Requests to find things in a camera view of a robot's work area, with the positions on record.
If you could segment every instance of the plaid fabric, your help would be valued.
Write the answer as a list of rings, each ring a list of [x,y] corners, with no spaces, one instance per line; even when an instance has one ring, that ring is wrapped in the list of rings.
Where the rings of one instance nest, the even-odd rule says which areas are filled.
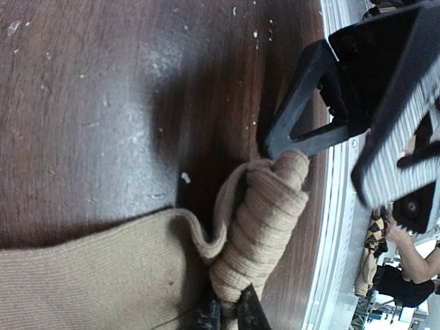
[[[371,213],[370,226],[366,234],[365,247],[377,251],[380,244],[385,242],[385,221],[381,209],[373,210]]]

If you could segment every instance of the wooden surface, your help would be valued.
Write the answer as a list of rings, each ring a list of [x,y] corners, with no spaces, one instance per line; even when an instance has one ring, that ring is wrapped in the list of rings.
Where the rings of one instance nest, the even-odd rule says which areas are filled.
[[[0,0],[0,246],[40,247],[178,205],[209,228],[221,183],[258,157],[318,0]],[[302,129],[326,120],[311,104]],[[299,329],[325,155],[269,279],[274,329]],[[190,183],[180,178],[188,173]]]

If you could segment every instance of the person's arm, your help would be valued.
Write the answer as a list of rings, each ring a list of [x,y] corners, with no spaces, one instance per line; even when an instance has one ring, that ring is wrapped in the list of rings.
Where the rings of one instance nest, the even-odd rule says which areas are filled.
[[[416,251],[411,237],[397,227],[393,218],[390,217],[388,221],[387,239],[397,245],[405,275],[414,283],[422,283],[439,273],[440,249],[436,247],[426,259],[423,259]]]

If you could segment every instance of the machine part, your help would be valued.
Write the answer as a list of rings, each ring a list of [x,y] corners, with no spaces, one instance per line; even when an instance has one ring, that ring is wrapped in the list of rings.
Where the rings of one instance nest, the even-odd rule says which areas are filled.
[[[440,3],[427,1],[383,17],[408,13],[415,20],[407,26],[409,33],[397,59],[399,64],[351,176],[361,201],[368,206],[399,199],[439,176],[436,144],[398,163],[400,153],[440,95],[440,33],[436,32],[440,32]],[[420,52],[423,56],[414,56]]]
[[[329,42],[321,40],[304,50],[263,152],[270,158],[285,149],[313,155],[371,128],[351,175],[363,204],[375,208],[437,181],[440,143],[400,158],[440,96],[440,1],[374,16],[338,30]],[[296,137],[294,126],[318,85],[334,119]],[[410,203],[407,209],[416,206]],[[426,228],[411,222],[408,227],[425,232],[438,214],[437,209],[431,212]]]
[[[241,293],[237,305],[239,330],[270,330],[259,297],[251,284]]]
[[[221,329],[221,304],[215,296],[211,283],[208,283],[202,293],[197,308],[195,330],[220,330]]]

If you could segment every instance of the tan knitted fabric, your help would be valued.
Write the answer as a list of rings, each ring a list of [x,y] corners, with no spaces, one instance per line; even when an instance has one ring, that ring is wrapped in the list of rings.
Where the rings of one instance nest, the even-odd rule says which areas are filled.
[[[214,210],[217,231],[211,246],[215,249],[208,250],[212,254],[204,257],[212,260],[221,250],[210,268],[210,279],[222,300],[225,316],[235,316],[235,303],[249,284],[261,297],[307,203],[308,195],[301,186],[308,170],[306,156],[285,151],[275,162],[264,159],[238,167],[222,186]],[[242,176],[247,190],[233,216],[233,201]]]
[[[241,291],[253,283],[261,295],[304,210],[308,166],[288,151],[238,167],[217,197],[212,241],[192,213],[173,209],[56,247],[0,251],[0,329],[192,329],[201,259],[224,328],[236,329]]]
[[[37,250],[0,252],[0,329],[192,329],[207,267],[167,210]]]

